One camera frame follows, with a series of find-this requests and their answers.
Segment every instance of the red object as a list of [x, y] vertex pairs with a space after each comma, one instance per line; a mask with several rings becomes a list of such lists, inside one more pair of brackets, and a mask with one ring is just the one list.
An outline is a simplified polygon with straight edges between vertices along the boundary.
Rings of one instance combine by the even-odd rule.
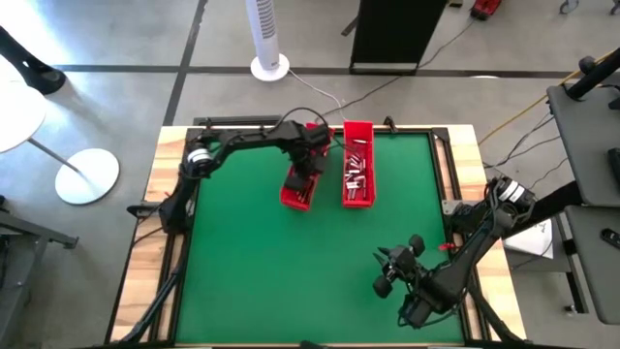
[[470, 16], [480, 20], [487, 20], [495, 14], [497, 8], [500, 7], [500, 3], [502, 3], [502, 0], [476, 0]]
[[[317, 124], [308, 122], [306, 124], [306, 128], [313, 129], [317, 127]], [[333, 137], [334, 130], [329, 129], [329, 133]], [[329, 144], [323, 147], [324, 156], [327, 156], [327, 150], [329, 149]], [[295, 168], [291, 166], [289, 168], [288, 175], [292, 175], [295, 173]], [[310, 176], [309, 183], [302, 190], [293, 190], [285, 187], [284, 185], [280, 189], [280, 202], [284, 206], [288, 206], [290, 208], [295, 208], [303, 211], [307, 211], [310, 209], [310, 204], [312, 203], [312, 197], [314, 196], [314, 191], [317, 189], [317, 183], [319, 182], [319, 174], [313, 174]]]
[[446, 243], [442, 243], [439, 245], [440, 251], [446, 251], [446, 250], [453, 249], [453, 248], [456, 248], [456, 245], [452, 242], [446, 242]]
[[[373, 124], [370, 121], [345, 121], [345, 149], [344, 149], [344, 172], [342, 178], [342, 205], [344, 207], [371, 207], [377, 197], [377, 188], [375, 186], [375, 157], [374, 157], [374, 141], [375, 133]], [[365, 188], [360, 187], [355, 190], [355, 194], [350, 198], [349, 189], [347, 189], [348, 170], [352, 170], [352, 165], [348, 164], [351, 156], [360, 158], [360, 162], [365, 164], [364, 169], [360, 169], [360, 173], [356, 175], [364, 175], [365, 183], [361, 183]]]

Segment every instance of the white cable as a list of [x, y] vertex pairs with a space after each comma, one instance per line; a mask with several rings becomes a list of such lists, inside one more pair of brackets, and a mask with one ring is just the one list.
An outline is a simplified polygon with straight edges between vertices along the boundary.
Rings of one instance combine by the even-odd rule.
[[336, 97], [334, 97], [333, 95], [323, 91], [320, 88], [317, 88], [313, 85], [311, 85], [310, 83], [308, 83], [307, 81], [305, 81], [304, 79], [300, 78], [297, 74], [295, 74], [292, 70], [289, 69], [289, 73], [291, 73], [291, 75], [293, 75], [296, 79], [298, 79], [299, 81], [301, 81], [301, 83], [303, 83], [304, 85], [312, 88], [313, 90], [321, 93], [322, 95], [331, 98], [332, 100], [334, 100], [336, 102], [336, 104], [338, 105], [338, 111], [340, 111], [340, 116], [342, 117], [342, 119], [344, 121], [348, 121], [347, 118], [345, 117], [345, 114], [342, 112], [342, 105], [340, 104], [340, 101], [338, 101], [338, 99]]

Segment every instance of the white round table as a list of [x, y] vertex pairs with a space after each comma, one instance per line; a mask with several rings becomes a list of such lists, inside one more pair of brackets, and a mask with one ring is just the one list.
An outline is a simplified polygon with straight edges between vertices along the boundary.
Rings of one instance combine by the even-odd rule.
[[29, 142], [59, 161], [56, 193], [65, 202], [85, 205], [103, 198], [118, 179], [118, 160], [107, 150], [86, 149], [68, 160], [32, 138], [46, 117], [46, 99], [22, 82], [0, 85], [0, 153]]

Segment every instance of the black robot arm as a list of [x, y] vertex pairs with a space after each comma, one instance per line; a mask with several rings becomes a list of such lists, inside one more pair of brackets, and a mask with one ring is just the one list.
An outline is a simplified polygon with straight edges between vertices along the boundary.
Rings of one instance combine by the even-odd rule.
[[451, 315], [469, 291], [500, 338], [520, 340], [499, 320], [470, 280], [476, 263], [498, 239], [510, 235], [516, 222], [529, 217], [533, 205], [534, 194], [516, 181], [507, 177], [493, 179], [487, 184], [483, 201], [475, 206], [458, 206], [449, 217], [450, 231], [466, 237], [449, 262], [431, 270], [420, 264], [417, 257], [424, 251], [424, 243], [419, 236], [413, 236], [408, 246], [380, 247], [387, 260], [375, 254], [382, 265], [382, 275], [373, 285], [375, 292], [385, 298], [392, 282], [405, 282], [409, 293], [398, 310], [399, 324], [418, 329], [435, 323], [427, 322], [433, 312]]
[[324, 169], [321, 149], [330, 143], [326, 124], [309, 129], [295, 121], [283, 121], [271, 129], [212, 130], [205, 129], [186, 146], [179, 165], [179, 178], [172, 194], [159, 207], [164, 231], [183, 233], [188, 228], [187, 205], [203, 178], [219, 169], [233, 152], [266, 146], [277, 146], [289, 154], [294, 174], [285, 181], [288, 188], [299, 190], [311, 175]]

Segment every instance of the white paper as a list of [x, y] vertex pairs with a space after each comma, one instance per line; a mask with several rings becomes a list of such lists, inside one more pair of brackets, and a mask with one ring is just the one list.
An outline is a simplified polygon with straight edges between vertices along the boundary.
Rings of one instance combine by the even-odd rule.
[[526, 231], [505, 239], [504, 246], [516, 251], [553, 259], [553, 247], [549, 247], [553, 239], [551, 230], [551, 219], [547, 219]]

